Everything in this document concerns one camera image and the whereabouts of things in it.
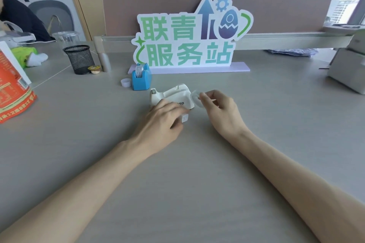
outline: building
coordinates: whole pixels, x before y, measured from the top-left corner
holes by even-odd
[[[331,21],[335,24],[347,23],[358,2],[358,0],[340,0],[331,16]]]

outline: egg graphic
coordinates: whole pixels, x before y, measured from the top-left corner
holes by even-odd
[[[233,37],[238,29],[238,16],[235,10],[228,10],[219,25],[218,32],[222,38]]]

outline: black mesh pen holder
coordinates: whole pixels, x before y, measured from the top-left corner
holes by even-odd
[[[92,59],[88,45],[70,46],[64,48],[63,51],[69,57],[75,74],[84,75],[91,73],[88,67],[94,65],[94,60]]]

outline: hand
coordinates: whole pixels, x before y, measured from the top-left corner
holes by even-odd
[[[238,107],[231,97],[228,97],[218,90],[201,93],[199,96],[207,110],[210,122],[227,141],[249,132],[244,124]]]
[[[144,117],[130,140],[147,156],[153,155],[177,139],[184,127],[180,116],[188,112],[177,103],[161,99]]]

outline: clear plastic cup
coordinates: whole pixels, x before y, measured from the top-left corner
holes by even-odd
[[[52,37],[54,37],[56,41],[60,43],[60,47],[63,52],[63,49],[66,47],[80,44],[79,34],[80,34],[79,32],[75,31],[64,31],[64,32],[53,33]]]

